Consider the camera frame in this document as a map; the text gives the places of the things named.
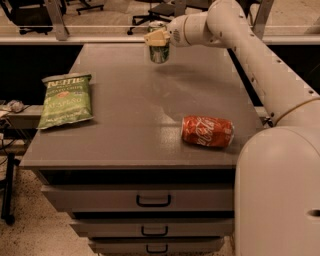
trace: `kettle chips bag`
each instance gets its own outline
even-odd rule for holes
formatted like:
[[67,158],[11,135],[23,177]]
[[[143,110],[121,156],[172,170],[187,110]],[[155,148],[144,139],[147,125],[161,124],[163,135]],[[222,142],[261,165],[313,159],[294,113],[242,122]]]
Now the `kettle chips bag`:
[[47,129],[93,118],[88,73],[72,73],[42,79],[47,87],[38,129]]

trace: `soda can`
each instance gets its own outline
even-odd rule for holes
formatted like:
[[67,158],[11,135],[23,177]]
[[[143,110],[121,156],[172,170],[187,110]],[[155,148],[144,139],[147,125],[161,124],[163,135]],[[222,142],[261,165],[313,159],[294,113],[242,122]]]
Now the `soda can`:
[[[152,21],[148,26],[148,33],[153,32],[160,28],[167,28],[162,21]],[[150,59],[154,63],[164,63],[169,59],[169,45],[167,42],[165,46],[149,46]]]
[[234,126],[222,118],[186,116],[182,121],[181,137],[189,143],[225,148],[233,140]]

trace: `tiled floor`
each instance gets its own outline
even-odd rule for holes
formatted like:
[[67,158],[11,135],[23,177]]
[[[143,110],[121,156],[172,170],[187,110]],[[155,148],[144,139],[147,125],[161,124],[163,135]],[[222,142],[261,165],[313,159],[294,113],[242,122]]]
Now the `tiled floor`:
[[[104,11],[91,10],[81,15],[74,10],[78,6],[71,2],[64,17],[72,34],[92,34],[94,31],[95,34],[108,32],[126,35],[132,15],[147,13],[149,4],[131,0],[107,0]],[[319,0],[275,0],[266,34],[320,33],[319,17]],[[0,24],[0,37],[5,34],[19,36],[16,27],[6,20],[2,12],[0,12]],[[136,31],[145,33],[146,27]],[[15,144],[12,150],[20,151],[19,157],[22,157],[23,146]],[[5,155],[3,152],[0,153],[1,163]],[[2,165],[0,176],[3,176],[4,168],[5,165]],[[40,181],[31,171],[15,168],[12,209],[16,220],[13,226],[6,225],[3,220],[0,221],[0,255],[95,255],[88,247],[87,239],[79,238],[69,227],[69,216],[56,212],[41,194],[40,187]],[[230,239],[226,238],[226,243],[220,252],[210,255],[233,255]]]

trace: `table top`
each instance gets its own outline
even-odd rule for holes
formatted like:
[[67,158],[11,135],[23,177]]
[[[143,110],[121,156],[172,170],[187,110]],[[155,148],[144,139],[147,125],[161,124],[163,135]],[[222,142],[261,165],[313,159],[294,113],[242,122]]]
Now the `table top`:
[[[86,44],[70,73],[89,72],[94,118],[39,130],[25,169],[234,168],[261,122],[225,49],[170,48],[164,64],[143,43]],[[181,139],[182,118],[229,119],[225,149]]]

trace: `desk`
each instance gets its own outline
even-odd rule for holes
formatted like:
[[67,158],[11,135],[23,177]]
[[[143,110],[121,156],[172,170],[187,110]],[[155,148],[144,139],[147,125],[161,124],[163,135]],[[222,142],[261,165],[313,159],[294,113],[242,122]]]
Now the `desk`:
[[[38,131],[22,159],[95,252],[214,251],[233,232],[233,182],[261,122],[225,49],[171,48],[154,64],[142,43],[87,44],[94,119]],[[234,122],[226,149],[181,140],[185,115]]]

